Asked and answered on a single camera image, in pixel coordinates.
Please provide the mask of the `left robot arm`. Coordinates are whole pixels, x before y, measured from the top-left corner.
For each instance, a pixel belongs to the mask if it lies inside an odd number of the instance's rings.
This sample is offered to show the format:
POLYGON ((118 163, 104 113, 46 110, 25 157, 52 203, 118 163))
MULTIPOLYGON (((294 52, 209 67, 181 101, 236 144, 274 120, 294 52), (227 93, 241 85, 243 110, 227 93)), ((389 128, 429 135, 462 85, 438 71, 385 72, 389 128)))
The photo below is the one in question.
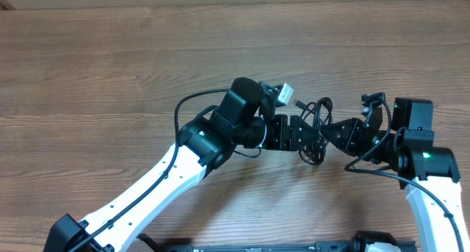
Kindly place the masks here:
POLYGON ((80 221, 61 217, 49 231, 45 251, 127 251, 171 202, 227 162, 237 146, 299 151, 320 136, 301 117, 276 114, 292 97, 288 84, 241 77, 222 92, 220 105, 175 127, 167 153, 116 199, 80 221))

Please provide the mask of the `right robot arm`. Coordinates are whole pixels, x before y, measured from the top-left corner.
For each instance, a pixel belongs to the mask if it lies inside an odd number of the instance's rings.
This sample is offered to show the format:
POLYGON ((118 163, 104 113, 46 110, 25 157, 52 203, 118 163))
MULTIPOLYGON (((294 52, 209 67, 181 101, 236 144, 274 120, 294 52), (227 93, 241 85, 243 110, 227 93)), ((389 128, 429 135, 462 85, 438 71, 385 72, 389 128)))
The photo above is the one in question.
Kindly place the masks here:
POLYGON ((433 145, 433 103, 420 98, 396 98, 386 103, 384 93, 364 94, 363 120, 329 123, 322 136, 354 160, 351 173, 396 179, 411 207, 423 251, 468 251, 469 236, 463 216, 460 171, 449 148, 433 145), (385 163, 365 170, 360 161, 385 163))

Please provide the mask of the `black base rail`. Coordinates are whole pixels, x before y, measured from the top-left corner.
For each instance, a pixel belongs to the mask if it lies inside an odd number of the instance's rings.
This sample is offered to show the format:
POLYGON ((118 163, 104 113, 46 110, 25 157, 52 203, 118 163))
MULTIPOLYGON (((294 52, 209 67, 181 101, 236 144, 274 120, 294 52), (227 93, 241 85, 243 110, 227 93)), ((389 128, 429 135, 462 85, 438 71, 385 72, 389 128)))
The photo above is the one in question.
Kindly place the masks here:
POLYGON ((148 246, 144 251, 167 252, 364 252, 398 251, 417 252, 415 241, 397 241, 390 233, 381 231, 357 231, 350 240, 316 241, 311 244, 290 245, 210 245, 194 246, 190 239, 177 239, 157 244, 146 234, 137 240, 148 246))

